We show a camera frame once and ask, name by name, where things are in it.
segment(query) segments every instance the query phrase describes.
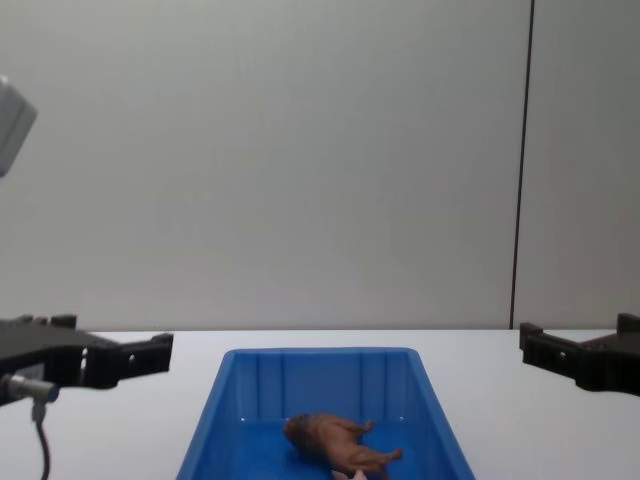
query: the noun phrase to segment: toy animal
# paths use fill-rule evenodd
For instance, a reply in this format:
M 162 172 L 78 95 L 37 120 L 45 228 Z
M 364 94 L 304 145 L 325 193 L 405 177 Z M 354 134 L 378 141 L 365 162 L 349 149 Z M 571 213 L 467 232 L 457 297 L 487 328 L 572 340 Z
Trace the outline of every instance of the toy animal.
M 330 414 L 297 415 L 284 427 L 287 439 L 301 452 L 326 458 L 331 468 L 353 476 L 360 471 L 389 480 L 387 464 L 402 458 L 402 449 L 384 454 L 360 445 L 362 436 L 373 429 L 369 420 L 358 425 Z

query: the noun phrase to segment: table surface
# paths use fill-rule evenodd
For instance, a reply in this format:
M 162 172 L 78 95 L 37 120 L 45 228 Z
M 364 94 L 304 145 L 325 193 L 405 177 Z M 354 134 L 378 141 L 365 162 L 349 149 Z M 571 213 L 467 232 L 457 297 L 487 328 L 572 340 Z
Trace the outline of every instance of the table surface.
M 556 333 L 584 340 L 608 332 Z M 516 331 L 245 331 L 178 332 L 168 374 L 109 391 L 64 389 L 45 419 L 51 480 L 175 479 L 224 353 L 294 346 L 416 349 L 478 479 L 640 475 L 640 399 L 585 392 L 524 365 Z M 40 478 L 29 402 L 0 409 L 0 426 L 0 478 Z

